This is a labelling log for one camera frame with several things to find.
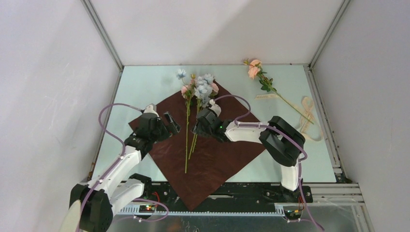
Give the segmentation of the cream ribbon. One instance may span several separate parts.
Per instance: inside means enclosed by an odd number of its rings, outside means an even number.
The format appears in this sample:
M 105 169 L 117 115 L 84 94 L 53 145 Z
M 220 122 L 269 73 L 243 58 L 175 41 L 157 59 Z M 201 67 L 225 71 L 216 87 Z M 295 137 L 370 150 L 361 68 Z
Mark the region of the cream ribbon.
M 262 99 L 273 99 L 279 98 L 285 103 L 287 103 L 292 109 L 294 109 L 297 113 L 299 113 L 299 124 L 296 129 L 304 136 L 305 139 L 320 142 L 324 139 L 323 131 L 320 126 L 320 123 L 317 121 L 316 117 L 314 116 L 313 110 L 315 109 L 314 101 L 311 97 L 304 96 L 301 100 L 302 108 L 296 104 L 291 103 L 286 98 L 280 96 L 279 94 L 260 94 L 255 96 L 255 100 L 262 100 Z M 314 126 L 318 129 L 319 136 L 318 137 L 311 137 L 307 132 L 311 126 Z

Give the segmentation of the peach rose stem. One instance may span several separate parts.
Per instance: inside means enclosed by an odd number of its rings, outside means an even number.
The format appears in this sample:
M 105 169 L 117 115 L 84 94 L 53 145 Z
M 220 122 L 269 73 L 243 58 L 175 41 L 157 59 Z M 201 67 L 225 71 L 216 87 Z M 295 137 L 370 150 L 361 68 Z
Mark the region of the peach rose stem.
M 266 77 L 267 72 L 263 70 L 262 62 L 258 59 L 254 59 L 249 61 L 245 59 L 243 64 L 248 67 L 248 76 L 250 79 L 258 79 L 259 83 L 261 84 L 261 90 L 266 91 L 268 94 L 273 94 L 276 97 L 279 97 L 283 102 L 289 105 L 292 109 L 294 109 L 302 118 L 307 120 L 309 123 L 314 124 L 314 122 L 309 119 L 309 117 L 302 113 L 299 108 L 297 108 L 294 104 L 290 101 L 285 99 L 276 88 L 273 86 L 273 78 Z

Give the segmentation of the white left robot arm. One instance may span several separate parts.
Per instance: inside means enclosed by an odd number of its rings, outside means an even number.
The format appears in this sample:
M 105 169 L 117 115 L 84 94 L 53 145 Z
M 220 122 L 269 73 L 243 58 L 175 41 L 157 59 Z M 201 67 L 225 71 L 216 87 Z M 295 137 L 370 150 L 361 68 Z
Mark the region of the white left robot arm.
M 76 184 L 70 193 L 70 207 L 62 232 L 105 232 L 115 214 L 138 198 L 148 201 L 153 188 L 144 183 L 143 177 L 130 177 L 125 185 L 120 182 L 137 166 L 155 143 L 164 141 L 181 130 L 181 126 L 169 112 L 159 116 L 154 110 L 143 110 L 139 125 L 122 142 L 122 151 L 102 175 L 87 183 Z

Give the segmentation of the blue flower stem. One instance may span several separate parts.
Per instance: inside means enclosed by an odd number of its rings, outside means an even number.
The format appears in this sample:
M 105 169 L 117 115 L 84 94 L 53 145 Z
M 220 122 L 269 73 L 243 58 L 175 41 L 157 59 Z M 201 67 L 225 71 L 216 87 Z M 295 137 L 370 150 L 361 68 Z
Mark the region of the blue flower stem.
M 195 74 L 190 75 L 190 83 L 185 87 L 185 93 L 183 97 L 185 98 L 185 105 L 187 110 L 186 115 L 186 157 L 190 159 L 191 154 L 194 152 L 197 136 L 194 135 L 193 141 L 191 143 L 190 149 L 188 149 L 189 142 L 189 123 L 190 123 L 190 107 L 192 101 L 196 102 L 196 110 L 199 112 L 203 109 L 209 100 L 216 96 L 219 89 L 214 83 L 215 77 L 209 73 L 202 76 L 196 76 Z

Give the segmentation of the red wrapping paper sheet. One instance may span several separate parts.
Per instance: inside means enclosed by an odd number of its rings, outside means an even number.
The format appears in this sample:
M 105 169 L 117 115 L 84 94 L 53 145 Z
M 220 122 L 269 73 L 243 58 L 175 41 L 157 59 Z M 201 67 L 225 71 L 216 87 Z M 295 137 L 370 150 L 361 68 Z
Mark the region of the red wrapping paper sheet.
M 251 142 L 220 143 L 214 138 L 198 137 L 190 160 L 185 160 L 186 106 L 180 92 L 156 104 L 158 114 L 169 112 L 181 126 L 181 131 L 153 146 L 144 159 L 131 170 L 151 177 L 154 181 L 166 179 L 188 209 L 193 209 L 214 193 L 226 180 L 238 173 L 264 150 Z M 191 107 L 189 130 L 195 120 L 196 107 Z

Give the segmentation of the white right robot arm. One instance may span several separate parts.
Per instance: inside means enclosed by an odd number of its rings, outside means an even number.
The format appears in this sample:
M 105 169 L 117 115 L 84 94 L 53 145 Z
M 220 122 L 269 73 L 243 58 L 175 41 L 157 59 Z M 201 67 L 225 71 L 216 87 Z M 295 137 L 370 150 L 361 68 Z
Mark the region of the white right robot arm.
M 219 142 L 252 142 L 261 144 L 273 160 L 280 165 L 281 195 L 287 202 L 294 202 L 301 195 L 301 162 L 308 155 L 304 150 L 304 136 L 279 116 L 267 122 L 240 122 L 221 120 L 212 109 L 202 110 L 192 128 L 194 134 L 212 137 Z

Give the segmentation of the pink rose stem with blue bud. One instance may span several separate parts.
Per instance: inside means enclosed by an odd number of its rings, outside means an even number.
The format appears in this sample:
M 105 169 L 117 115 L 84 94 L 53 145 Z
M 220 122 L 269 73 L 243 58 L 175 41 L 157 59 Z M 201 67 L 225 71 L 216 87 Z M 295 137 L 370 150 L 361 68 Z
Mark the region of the pink rose stem with blue bud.
M 182 81 L 183 85 L 181 87 L 181 95 L 185 98 L 188 90 L 191 89 L 191 83 L 185 80 L 187 72 L 185 69 L 178 69 L 176 72 L 176 77 L 178 80 Z

